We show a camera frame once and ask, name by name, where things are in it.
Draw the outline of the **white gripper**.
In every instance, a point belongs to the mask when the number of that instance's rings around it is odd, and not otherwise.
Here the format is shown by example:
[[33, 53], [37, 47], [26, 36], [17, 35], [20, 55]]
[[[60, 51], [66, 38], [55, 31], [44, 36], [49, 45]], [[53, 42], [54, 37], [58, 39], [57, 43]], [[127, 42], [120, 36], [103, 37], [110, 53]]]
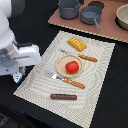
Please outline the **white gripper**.
[[17, 47], [15, 44], [0, 44], [0, 76], [12, 75], [20, 67], [36, 65], [41, 62], [37, 45]]

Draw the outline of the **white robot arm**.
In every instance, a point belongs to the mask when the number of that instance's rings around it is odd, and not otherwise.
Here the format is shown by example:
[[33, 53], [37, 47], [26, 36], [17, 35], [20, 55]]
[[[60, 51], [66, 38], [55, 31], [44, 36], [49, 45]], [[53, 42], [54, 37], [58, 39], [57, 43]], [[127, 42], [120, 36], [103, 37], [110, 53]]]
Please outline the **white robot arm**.
[[25, 0], [0, 0], [0, 76], [25, 74], [25, 67], [41, 62], [39, 47], [27, 43], [18, 44], [8, 19], [20, 15]]

